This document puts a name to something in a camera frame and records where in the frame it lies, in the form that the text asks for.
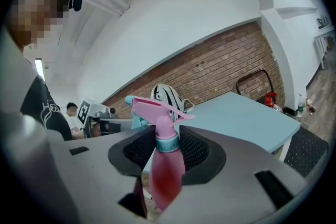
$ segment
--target pink spray bottle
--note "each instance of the pink spray bottle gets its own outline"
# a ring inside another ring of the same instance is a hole
[[[181,116],[173,122],[170,111]],[[134,97],[132,112],[156,125],[156,149],[149,175],[149,187],[157,206],[165,210],[181,191],[181,177],[185,173],[183,156],[179,149],[179,134],[174,125],[195,118],[171,105],[142,97]]]

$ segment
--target printed logo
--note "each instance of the printed logo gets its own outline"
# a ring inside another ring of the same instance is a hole
[[[43,110],[41,111],[40,117],[45,128],[47,128],[47,122],[50,119],[53,112],[59,113],[58,108],[53,100],[48,99],[45,104],[42,102]]]

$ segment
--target teal bottle cap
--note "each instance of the teal bottle cap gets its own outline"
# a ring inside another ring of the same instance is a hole
[[[177,133],[173,138],[170,138],[167,140],[155,138],[156,149],[162,153],[173,152],[179,148],[178,139],[179,139],[179,135]]]

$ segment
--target red brick wall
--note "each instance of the red brick wall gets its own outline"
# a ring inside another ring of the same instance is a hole
[[[284,86],[272,49],[256,22],[239,26],[214,36],[152,69],[129,84],[104,104],[114,107],[120,118],[130,118],[131,109],[124,104],[127,95],[150,97],[158,83],[172,86],[181,98],[200,104],[228,91],[236,92],[239,78],[265,69],[278,93],[278,104],[285,103]],[[239,87],[241,94],[258,99],[270,91],[261,72]]]

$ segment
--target red liquid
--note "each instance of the red liquid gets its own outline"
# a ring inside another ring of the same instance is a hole
[[[157,206],[165,210],[181,191],[181,177],[185,173],[180,150],[161,153],[155,150],[150,171],[151,195]]]

